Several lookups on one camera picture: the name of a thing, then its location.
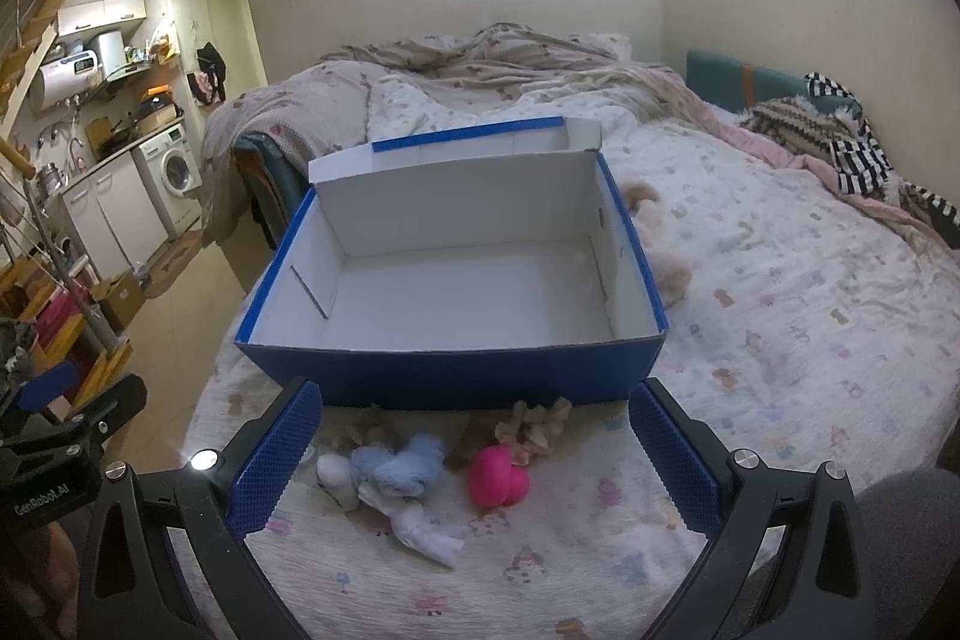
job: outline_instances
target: bed sheet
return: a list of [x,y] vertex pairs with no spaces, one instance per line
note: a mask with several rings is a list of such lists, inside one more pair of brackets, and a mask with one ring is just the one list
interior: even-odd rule
[[[415,84],[388,83],[371,94],[373,138],[463,124]],[[960,368],[960,280],[947,254],[918,255],[810,172],[771,169],[683,121],[638,121],[620,87],[526,100],[537,115],[601,122],[618,182],[644,179],[661,192],[656,245],[689,258],[694,276],[668,313],[655,374],[691,416],[771,466],[838,459],[855,490],[935,458],[957,417]],[[391,111],[377,124],[381,103]],[[484,119],[505,111],[488,106]],[[516,104],[509,111],[532,114]],[[232,333],[185,456],[222,445],[277,392]],[[325,410],[317,452],[356,415]],[[436,432],[451,447],[468,416],[392,418],[400,432]],[[530,474],[529,497],[491,513],[472,509],[463,474],[443,477],[426,507],[437,523],[463,530],[454,571],[403,549],[373,511],[343,514],[310,463],[248,547],[313,637],[639,636],[704,539],[685,530],[625,405],[576,408],[555,453]],[[182,539],[178,548],[189,560]],[[194,567],[187,577],[211,625],[229,637]]]

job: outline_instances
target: metal screw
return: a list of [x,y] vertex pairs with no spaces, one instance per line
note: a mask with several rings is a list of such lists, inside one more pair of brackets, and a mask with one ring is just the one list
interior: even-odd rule
[[736,461],[744,469],[757,469],[760,465],[760,456],[746,448],[741,448],[733,453],[733,461]]
[[190,459],[190,466],[203,472],[203,470],[209,469],[216,464],[218,458],[220,458],[220,454],[216,451],[200,451],[195,453],[193,458]]
[[117,482],[120,480],[123,475],[127,474],[127,466],[123,461],[114,461],[107,466],[107,470],[104,471],[104,475],[107,476],[109,482]]
[[843,468],[843,464],[837,461],[828,461],[824,464],[824,472],[833,480],[843,480],[844,477],[847,477],[847,471]]

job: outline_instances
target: blue box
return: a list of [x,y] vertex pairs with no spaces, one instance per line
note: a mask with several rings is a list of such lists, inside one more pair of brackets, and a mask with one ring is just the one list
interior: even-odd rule
[[236,344],[326,405],[626,399],[667,320],[599,124],[511,121],[310,164]]

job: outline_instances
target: brown rug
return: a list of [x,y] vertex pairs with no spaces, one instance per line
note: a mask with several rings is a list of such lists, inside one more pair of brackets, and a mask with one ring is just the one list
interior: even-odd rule
[[188,231],[163,251],[150,267],[150,285],[145,290],[148,299],[155,299],[170,290],[174,280],[203,247],[199,231]]

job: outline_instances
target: floor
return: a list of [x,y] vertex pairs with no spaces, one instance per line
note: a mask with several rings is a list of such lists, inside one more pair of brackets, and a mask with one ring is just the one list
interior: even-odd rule
[[269,259],[245,215],[226,247],[200,250],[170,290],[138,311],[127,330],[127,371],[145,381],[147,407],[110,439],[107,461],[141,474],[182,466],[179,449],[227,328]]

